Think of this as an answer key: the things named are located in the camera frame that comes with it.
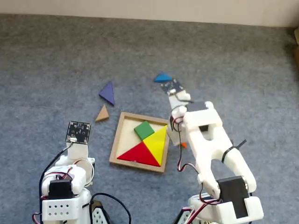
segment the tangram puzzle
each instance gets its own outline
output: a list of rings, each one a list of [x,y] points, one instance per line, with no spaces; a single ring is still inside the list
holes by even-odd
[[[121,113],[110,161],[164,172],[168,150],[167,120]]]

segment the cable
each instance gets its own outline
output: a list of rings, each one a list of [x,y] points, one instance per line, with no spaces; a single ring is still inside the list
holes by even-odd
[[[71,180],[73,180],[72,176],[70,176],[68,173],[65,173],[65,172],[51,172],[51,173],[48,173],[47,175],[45,175],[44,178],[50,174],[63,175],[63,176],[60,176],[62,179],[64,179],[65,176],[68,176]]]
[[[209,201],[209,202],[205,201],[205,200],[201,197],[201,193],[202,193],[203,189],[204,189],[204,184],[201,183],[201,190],[200,190],[200,192],[199,192],[199,199],[200,199],[200,201],[201,201],[202,203],[204,203],[204,204],[208,204],[208,205],[218,205],[218,204],[222,203],[222,200],[221,200],[221,199],[215,199],[215,200],[211,200],[211,201]]]
[[[90,163],[88,160],[86,159],[78,159],[76,161],[73,162],[74,165],[76,165],[77,163],[79,163],[80,161],[86,161],[91,167],[92,167],[92,175],[89,178],[89,180],[87,181],[87,183],[85,184],[85,187],[87,187],[92,181],[93,181],[93,177],[94,177],[94,167],[93,164]]]
[[[186,102],[186,103],[191,103],[191,104],[193,104],[193,103],[194,103],[194,101],[193,101],[193,100],[179,99],[179,98],[178,98],[178,96],[177,96],[177,94],[174,94],[174,95],[176,96],[177,100],[178,100],[178,101],[180,101],[180,102]]]
[[[43,178],[45,176],[45,173],[47,172],[47,170],[53,165],[53,163],[70,147],[72,147],[72,145],[74,144],[74,142],[71,142],[71,144],[64,148],[60,153],[58,153],[55,158],[48,164],[48,166],[45,168],[45,170],[42,172],[41,178],[39,179],[39,186],[38,186],[38,191],[39,191],[39,213],[42,214],[42,210],[43,210],[43,204],[42,204],[42,183],[43,183]],[[43,219],[42,217],[40,217],[40,222],[41,224],[43,224]]]
[[[32,221],[35,223],[35,224],[39,224],[39,222],[36,220],[36,216],[38,215],[41,215],[41,213],[33,213],[32,214]]]
[[[182,172],[184,171],[185,167],[186,166],[190,166],[192,167],[197,174],[199,174],[198,170],[196,169],[196,167],[192,164],[192,163],[186,163],[184,164],[182,167],[181,167],[181,162],[182,162],[182,141],[181,141],[181,131],[179,130],[179,124],[181,123],[179,122],[178,123],[178,137],[179,137],[179,160],[178,160],[178,166],[177,166],[177,170],[178,172]]]
[[[187,220],[185,224],[191,224],[196,216],[206,207],[206,204],[203,204],[199,209],[197,209]]]
[[[110,195],[110,194],[107,194],[107,193],[96,193],[92,196],[92,198],[90,199],[90,202],[89,202],[89,217],[90,217],[90,223],[93,223],[93,213],[92,213],[92,204],[93,204],[93,199],[98,196],[98,195],[103,195],[103,196],[107,196],[107,197],[110,197],[114,200],[116,200],[119,204],[121,204],[121,206],[126,210],[128,216],[129,216],[129,224],[131,224],[132,222],[132,218],[131,218],[131,214],[129,212],[129,210],[127,209],[127,207],[121,202],[121,200],[119,200],[118,198]]]

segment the orange piece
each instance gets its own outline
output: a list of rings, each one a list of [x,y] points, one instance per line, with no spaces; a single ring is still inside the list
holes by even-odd
[[[181,145],[182,145],[183,148],[187,148],[187,143],[186,142],[182,142]]]

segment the gray carpet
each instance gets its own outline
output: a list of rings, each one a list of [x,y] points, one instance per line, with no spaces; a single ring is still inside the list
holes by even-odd
[[[0,223],[31,223],[41,171],[64,146],[70,120],[92,122],[114,84],[110,119],[94,124],[96,158],[90,190],[120,198],[135,224],[171,224],[190,196],[196,174],[176,171],[170,146],[164,174],[109,164],[121,111],[168,118],[160,71],[178,78],[193,99],[211,100],[257,181],[265,217],[254,223],[297,223],[299,79],[292,31],[171,21],[31,15],[0,16]],[[191,150],[184,162],[194,162]],[[213,162],[217,178],[232,173]],[[103,201],[117,224],[128,218]]]

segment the black wire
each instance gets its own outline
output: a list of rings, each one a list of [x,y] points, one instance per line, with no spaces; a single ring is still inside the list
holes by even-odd
[[[55,158],[49,163],[49,165],[45,168],[45,170],[42,173],[42,176],[39,180],[39,186],[38,186],[38,191],[39,191],[39,212],[42,214],[42,210],[43,210],[43,204],[42,204],[42,183],[43,183],[43,178],[45,176],[45,173],[47,172],[47,170],[53,165],[53,163],[62,155],[62,153],[64,153],[67,149],[69,149],[70,147],[72,147],[72,145],[74,144],[74,142],[72,142],[68,147],[64,148],[60,153],[58,153]],[[43,219],[42,216],[40,216],[40,222],[41,224],[43,224]]]
[[[98,195],[103,195],[103,196],[107,196],[107,197],[110,197],[114,200],[116,200],[119,204],[121,204],[121,206],[126,210],[128,216],[129,216],[129,224],[131,224],[132,222],[132,218],[131,218],[131,214],[129,212],[129,210],[127,209],[127,207],[121,202],[120,199],[110,195],[110,194],[107,194],[107,193],[96,193],[92,196],[92,198],[90,199],[90,203],[89,203],[89,218],[90,218],[90,223],[93,223],[93,213],[92,213],[92,205],[93,205],[93,199],[98,196]]]
[[[177,96],[177,94],[174,94],[174,95],[176,96],[176,98],[177,98],[177,100],[178,100],[179,102],[186,102],[186,103],[191,103],[191,104],[194,103],[193,100],[179,99],[178,96]]]
[[[178,166],[179,166],[180,162],[182,161],[182,140],[181,140],[181,131],[179,129],[179,126],[178,126],[178,138],[179,138],[179,160],[178,160]],[[182,172],[186,166],[192,167],[196,171],[196,173],[199,174],[198,170],[193,165],[191,165],[190,163],[184,164],[181,167],[181,171],[178,169],[178,172]]]

